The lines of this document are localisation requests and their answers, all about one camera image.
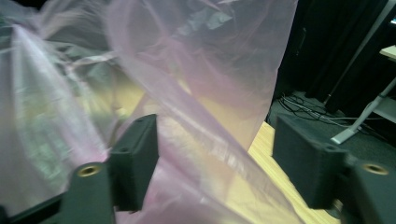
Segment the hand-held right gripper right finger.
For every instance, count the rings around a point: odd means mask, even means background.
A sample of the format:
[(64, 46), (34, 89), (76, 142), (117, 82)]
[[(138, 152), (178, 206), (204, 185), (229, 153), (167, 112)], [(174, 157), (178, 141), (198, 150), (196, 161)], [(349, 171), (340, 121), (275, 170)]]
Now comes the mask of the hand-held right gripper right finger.
[(272, 157), (309, 208), (332, 206), (336, 177), (346, 167), (346, 150), (304, 120), (281, 114), (276, 118)]

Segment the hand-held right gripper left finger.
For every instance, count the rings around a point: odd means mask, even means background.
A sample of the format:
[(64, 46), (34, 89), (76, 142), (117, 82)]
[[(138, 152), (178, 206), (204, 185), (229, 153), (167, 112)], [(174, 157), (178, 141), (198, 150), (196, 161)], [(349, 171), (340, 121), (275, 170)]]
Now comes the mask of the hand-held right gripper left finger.
[(118, 211), (142, 209), (158, 159), (157, 116), (151, 114), (136, 119), (107, 159)]

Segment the pink plastic bag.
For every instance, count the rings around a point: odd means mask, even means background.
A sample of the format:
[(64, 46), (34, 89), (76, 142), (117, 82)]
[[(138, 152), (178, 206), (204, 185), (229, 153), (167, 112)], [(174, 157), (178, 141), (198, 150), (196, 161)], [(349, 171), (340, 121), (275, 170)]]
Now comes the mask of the pink plastic bag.
[(0, 204), (17, 214), (103, 161), (137, 118), (160, 159), (120, 224), (303, 224), (248, 153), (297, 0), (0, 0)]

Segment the grey metal stand leg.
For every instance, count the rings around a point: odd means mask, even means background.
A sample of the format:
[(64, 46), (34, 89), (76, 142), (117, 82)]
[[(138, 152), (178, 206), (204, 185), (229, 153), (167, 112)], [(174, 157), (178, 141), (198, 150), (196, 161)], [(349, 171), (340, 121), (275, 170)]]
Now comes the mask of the grey metal stand leg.
[(388, 97), (388, 94), (394, 87), (396, 87), (396, 77), (364, 108), (352, 125), (333, 136), (331, 140), (337, 145), (343, 144), (359, 131), (360, 126), (372, 113), (396, 124), (396, 100)]

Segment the dark curtain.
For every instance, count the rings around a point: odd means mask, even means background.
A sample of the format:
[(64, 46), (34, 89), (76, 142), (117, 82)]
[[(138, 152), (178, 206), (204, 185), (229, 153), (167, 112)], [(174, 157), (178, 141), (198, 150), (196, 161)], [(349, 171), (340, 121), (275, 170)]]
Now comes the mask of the dark curtain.
[[(289, 42), (278, 71), (274, 97), (293, 91), (302, 91), (307, 98), (320, 100), (324, 92), (326, 70), (346, 38), (345, 30), (356, 22), (362, 13), (370, 9), (382, 11), (386, 0), (299, 0)], [(379, 53), (382, 62), (375, 71), (383, 76), (385, 83), (374, 87), (374, 96), (362, 105), (348, 104), (336, 110), (353, 117), (396, 77), (396, 63)]]

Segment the grey slanted metal pole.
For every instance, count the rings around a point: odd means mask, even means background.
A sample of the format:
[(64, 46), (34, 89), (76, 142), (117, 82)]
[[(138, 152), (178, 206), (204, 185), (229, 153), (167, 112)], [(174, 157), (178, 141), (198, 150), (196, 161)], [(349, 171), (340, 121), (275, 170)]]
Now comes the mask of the grey slanted metal pole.
[(324, 92), (319, 96), (329, 110), (348, 104), (362, 105), (374, 96), (374, 87), (385, 83), (375, 67), (382, 62), (379, 51), (396, 44), (396, 0), (386, 0), (382, 11), (370, 9), (345, 30), (340, 52), (326, 70)]

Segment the white desk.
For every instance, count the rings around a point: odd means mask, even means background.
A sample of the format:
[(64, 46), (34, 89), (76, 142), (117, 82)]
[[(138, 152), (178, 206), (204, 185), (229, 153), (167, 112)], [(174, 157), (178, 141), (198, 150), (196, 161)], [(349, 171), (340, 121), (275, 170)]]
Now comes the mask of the white desk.
[(396, 45), (383, 48), (379, 53), (396, 62)]

